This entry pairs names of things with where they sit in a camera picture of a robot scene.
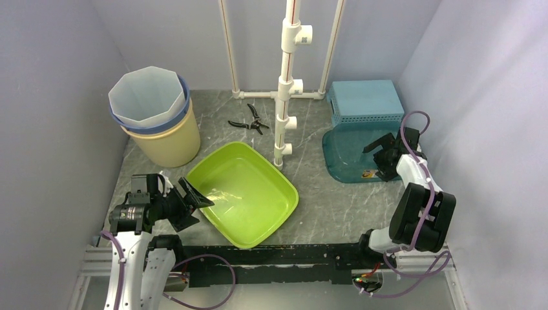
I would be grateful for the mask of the translucent white faceted bin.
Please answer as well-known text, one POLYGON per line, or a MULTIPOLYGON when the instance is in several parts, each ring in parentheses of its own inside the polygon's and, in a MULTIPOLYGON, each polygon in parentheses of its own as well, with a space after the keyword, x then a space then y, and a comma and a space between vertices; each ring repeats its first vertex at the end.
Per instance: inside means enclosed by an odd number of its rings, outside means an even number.
POLYGON ((138 128, 169 121, 185 101, 177 73, 154 66, 123 75, 108 97, 114 115, 138 128))

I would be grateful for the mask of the white PVC pipe frame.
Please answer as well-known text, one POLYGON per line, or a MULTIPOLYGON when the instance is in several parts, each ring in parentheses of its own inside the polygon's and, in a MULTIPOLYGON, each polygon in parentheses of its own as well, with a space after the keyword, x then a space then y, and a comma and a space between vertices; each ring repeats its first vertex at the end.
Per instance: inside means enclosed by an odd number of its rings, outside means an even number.
POLYGON ((238 84, 235 57, 231 44, 231 33, 227 20, 227 6, 224 1, 219 1, 222 28, 226 42, 226 50, 229 62, 229 72, 232 83, 232 94, 235 99, 247 98, 271 98, 275 102, 275 127, 274 127, 274 151, 273 165, 281 170, 283 159, 291 155, 293 147, 291 143, 285 142, 286 131, 297 128, 297 118, 289 116, 289 103, 291 99, 324 99, 326 94, 328 77, 332 65, 337 35, 341 25, 345 8, 345 1, 338 1, 333 18, 326 58, 321 74, 321 81, 318 89, 314 92, 305 92, 303 80, 293 77, 293 65, 295 52, 298 47, 310 45, 313 42, 313 27, 304 25, 300 21, 300 1, 286 1, 284 19, 282 20, 281 50, 282 61, 278 86, 276 91, 271 92, 245 92, 238 84))

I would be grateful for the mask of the lime green plastic tub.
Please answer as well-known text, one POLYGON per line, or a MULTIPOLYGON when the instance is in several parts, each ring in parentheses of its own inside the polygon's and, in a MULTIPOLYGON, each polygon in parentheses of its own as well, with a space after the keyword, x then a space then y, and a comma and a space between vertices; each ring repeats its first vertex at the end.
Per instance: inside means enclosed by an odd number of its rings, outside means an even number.
POLYGON ((186 179, 213 202, 202 214, 241 249, 256 247, 270 237, 299 204, 298 191, 287 177, 241 141, 213 151, 186 179))

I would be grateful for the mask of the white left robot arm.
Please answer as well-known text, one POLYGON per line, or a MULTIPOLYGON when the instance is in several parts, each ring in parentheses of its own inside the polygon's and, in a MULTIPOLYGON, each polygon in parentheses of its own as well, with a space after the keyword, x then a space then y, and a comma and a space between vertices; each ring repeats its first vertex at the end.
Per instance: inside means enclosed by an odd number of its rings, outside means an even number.
POLYGON ((109 214, 109 229, 100 233, 112 244, 104 308, 157 308, 162 285, 184 266, 186 254, 179 235, 154 236, 155 223, 167 220, 179 233, 199 222, 195 210, 213 205, 185 178, 172 183, 163 172, 133 175, 123 203, 109 214))

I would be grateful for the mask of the black handled pliers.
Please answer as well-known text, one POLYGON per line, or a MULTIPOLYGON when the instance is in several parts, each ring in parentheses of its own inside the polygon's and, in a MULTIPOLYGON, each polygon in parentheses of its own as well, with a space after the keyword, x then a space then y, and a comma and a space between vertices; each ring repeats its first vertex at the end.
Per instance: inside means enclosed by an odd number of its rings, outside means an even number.
POLYGON ((253 121, 251 123, 239 123, 239 122, 228 120, 227 121, 228 124, 236 128, 256 130, 260 135, 263 135, 261 128, 270 129, 270 127, 261 122, 261 117, 259 116, 257 110, 252 104, 248 103, 247 106, 250 109, 253 116, 253 121))

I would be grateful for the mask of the beige plastic bucket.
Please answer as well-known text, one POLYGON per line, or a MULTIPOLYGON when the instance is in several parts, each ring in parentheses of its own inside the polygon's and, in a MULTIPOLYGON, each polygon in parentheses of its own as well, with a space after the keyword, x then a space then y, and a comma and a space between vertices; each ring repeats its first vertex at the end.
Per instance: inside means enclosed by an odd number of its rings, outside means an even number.
POLYGON ((169 130, 157 134, 137 134, 121 126, 143 153, 161 167, 181 167, 189 163, 200 149, 200 134, 189 100, 189 110, 183 119, 169 130))

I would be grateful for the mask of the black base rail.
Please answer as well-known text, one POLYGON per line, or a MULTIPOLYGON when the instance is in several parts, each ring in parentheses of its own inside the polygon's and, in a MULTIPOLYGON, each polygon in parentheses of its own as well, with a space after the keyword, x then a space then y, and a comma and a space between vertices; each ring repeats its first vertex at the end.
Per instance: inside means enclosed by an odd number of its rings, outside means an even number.
POLYGON ((356 243, 183 245, 177 235, 155 236, 147 254, 166 248, 175 254, 175 271, 189 276, 192 288, 228 284, 329 282, 346 285, 361 271, 384 268, 383 255, 368 248, 369 235, 356 243))

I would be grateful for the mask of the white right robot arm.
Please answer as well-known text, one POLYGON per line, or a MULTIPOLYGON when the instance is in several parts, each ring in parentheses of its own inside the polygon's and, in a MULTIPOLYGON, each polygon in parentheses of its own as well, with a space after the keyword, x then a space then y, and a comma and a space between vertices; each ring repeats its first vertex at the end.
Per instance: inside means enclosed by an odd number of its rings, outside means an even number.
POLYGON ((364 268, 373 267, 390 251, 436 253, 445 243, 456 197, 434 181, 427 158, 418 149, 419 138, 417 129, 403 127, 396 135, 385 134, 363 149, 369 153, 379 147, 374 154, 375 175, 383 181, 400 177, 405 186, 389 225, 361 235, 356 259, 364 268))

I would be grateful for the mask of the light blue perforated basket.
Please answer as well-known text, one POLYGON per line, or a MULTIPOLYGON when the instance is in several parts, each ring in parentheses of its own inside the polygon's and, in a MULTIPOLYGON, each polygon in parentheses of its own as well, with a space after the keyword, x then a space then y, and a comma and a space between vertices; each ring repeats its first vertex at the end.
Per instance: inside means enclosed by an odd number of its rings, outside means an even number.
POLYGON ((389 79, 334 81, 326 93, 332 109, 332 125, 343 123, 401 121, 404 109, 389 79))

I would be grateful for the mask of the blue bucket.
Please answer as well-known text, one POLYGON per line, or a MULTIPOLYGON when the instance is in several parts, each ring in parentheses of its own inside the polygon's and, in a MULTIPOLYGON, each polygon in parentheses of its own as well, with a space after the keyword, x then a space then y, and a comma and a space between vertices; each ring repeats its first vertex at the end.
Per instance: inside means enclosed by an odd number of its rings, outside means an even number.
POLYGON ((188 113, 188 110, 190 109, 190 99, 191 99, 190 88, 189 88, 188 84, 186 83, 186 81, 184 80, 184 78, 181 75, 177 74, 177 76, 178 76, 178 80, 179 80, 179 82, 180 82, 180 84, 183 88, 185 101, 184 101, 183 107, 169 121, 166 121, 162 124, 159 124, 159 125, 153 126, 153 127, 138 128, 138 127, 135 127, 135 126, 130 126, 130 125, 125 124, 119 117, 114 115, 112 109, 109 107, 109 113, 110 113, 112 119, 117 124, 121 125, 125 129, 127 129, 129 132, 133 132, 133 133, 136 133, 136 134, 145 134, 145 135, 158 134, 158 133, 161 133, 163 131, 171 129, 172 127, 174 127, 175 125, 177 125, 179 122, 181 122, 184 119, 185 115, 188 113))

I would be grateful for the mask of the teal translucent plastic tub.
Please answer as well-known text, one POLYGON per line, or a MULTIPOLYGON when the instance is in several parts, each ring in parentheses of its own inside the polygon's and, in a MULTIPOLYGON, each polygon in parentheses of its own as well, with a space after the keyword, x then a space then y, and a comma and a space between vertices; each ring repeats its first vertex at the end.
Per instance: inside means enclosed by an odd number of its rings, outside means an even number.
POLYGON ((382 149, 364 153, 372 142, 399 130, 399 121, 340 123, 322 137, 325 166, 330 176, 341 183, 380 182, 376 176, 374 154, 382 149))

